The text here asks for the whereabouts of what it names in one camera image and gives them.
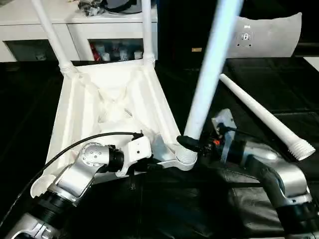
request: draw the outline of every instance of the black table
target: black table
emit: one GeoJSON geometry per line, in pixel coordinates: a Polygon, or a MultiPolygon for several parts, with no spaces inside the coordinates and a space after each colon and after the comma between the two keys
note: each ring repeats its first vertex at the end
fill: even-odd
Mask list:
{"type": "MultiPolygon", "coordinates": [[[[5,63],[0,64],[0,71],[4,85],[0,91],[2,216],[23,185],[45,162],[63,78],[56,62],[5,63]]],[[[156,72],[183,132],[199,71],[174,70],[158,62],[156,72]]],[[[319,149],[319,72],[308,62],[303,58],[232,59],[227,60],[223,72],[319,149]]],[[[275,144],[277,150],[293,161],[276,136],[221,82],[204,131],[211,130],[210,118],[224,108],[232,111],[239,129],[275,144]]],[[[313,194],[319,196],[319,154],[295,163],[304,171],[313,194]]],[[[101,235],[105,238],[231,238],[283,234],[260,185],[225,182],[215,174],[217,171],[214,163],[199,160],[198,166],[189,172],[167,169],[136,177],[134,191],[129,190],[130,179],[96,185],[66,230],[73,236],[70,238],[77,235],[81,238],[101,235]],[[231,197],[234,205],[229,204],[230,190],[236,192],[231,197]],[[258,191],[260,205],[255,201],[253,207],[242,207],[251,204],[247,190],[258,191]],[[256,209],[265,212],[263,218],[256,216],[256,209]]],[[[29,196],[24,195],[23,199],[1,233],[26,208],[29,196]]]]}

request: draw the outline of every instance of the white tube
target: white tube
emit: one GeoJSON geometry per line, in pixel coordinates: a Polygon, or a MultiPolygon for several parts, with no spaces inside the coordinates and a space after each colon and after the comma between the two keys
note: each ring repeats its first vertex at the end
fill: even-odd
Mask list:
{"type": "Polygon", "coordinates": [[[57,37],[55,30],[53,29],[52,23],[50,22],[50,19],[48,18],[42,1],[41,0],[32,0],[33,7],[36,10],[36,13],[40,19],[40,22],[42,24],[43,29],[45,30],[49,42],[52,46],[52,49],[56,55],[56,58],[59,61],[59,67],[61,69],[61,72],[67,72],[70,71],[73,67],[71,61],[69,61],[64,53],[64,50],[62,48],[61,42],[59,38],[57,37]]]}
{"type": "Polygon", "coordinates": [[[304,139],[299,138],[287,126],[280,122],[273,114],[255,101],[243,89],[237,86],[226,75],[221,74],[220,80],[259,118],[268,126],[282,142],[287,145],[289,152],[297,159],[302,160],[315,152],[315,149],[304,139]]]}
{"type": "MultiPolygon", "coordinates": [[[[228,46],[233,36],[236,16],[239,14],[242,4],[243,0],[218,1],[217,12],[184,132],[184,135],[194,139],[199,139],[206,121],[219,74],[224,66],[228,46]]],[[[193,166],[197,154],[180,146],[176,157],[182,163],[193,166]]]]}
{"type": "Polygon", "coordinates": [[[143,47],[144,63],[152,63],[155,65],[155,55],[152,45],[152,18],[151,18],[151,0],[142,0],[143,15],[143,47]]]}

